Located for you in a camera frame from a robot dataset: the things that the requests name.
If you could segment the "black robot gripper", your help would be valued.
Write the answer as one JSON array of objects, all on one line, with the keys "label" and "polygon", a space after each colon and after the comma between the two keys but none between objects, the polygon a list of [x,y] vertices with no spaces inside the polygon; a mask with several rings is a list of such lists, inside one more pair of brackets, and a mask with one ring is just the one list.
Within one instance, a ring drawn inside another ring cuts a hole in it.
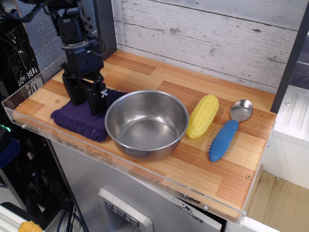
[{"label": "black robot gripper", "polygon": [[[67,61],[61,64],[65,89],[74,106],[87,99],[92,115],[98,115],[107,109],[108,92],[102,82],[100,70],[104,67],[100,42],[96,38],[87,38],[77,44],[62,44]],[[79,87],[78,79],[95,81],[84,90]]]}]

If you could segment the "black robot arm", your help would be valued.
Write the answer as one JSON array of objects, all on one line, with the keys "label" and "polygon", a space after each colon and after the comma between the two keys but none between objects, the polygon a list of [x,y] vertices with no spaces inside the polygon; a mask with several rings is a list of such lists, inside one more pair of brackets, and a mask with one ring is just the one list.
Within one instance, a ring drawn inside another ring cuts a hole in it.
[{"label": "black robot arm", "polygon": [[108,92],[104,78],[100,74],[103,54],[98,37],[89,31],[92,26],[81,0],[27,0],[35,8],[27,17],[47,7],[48,14],[61,38],[61,48],[65,51],[67,62],[63,83],[73,105],[88,102],[92,115],[98,115],[107,108]]}]

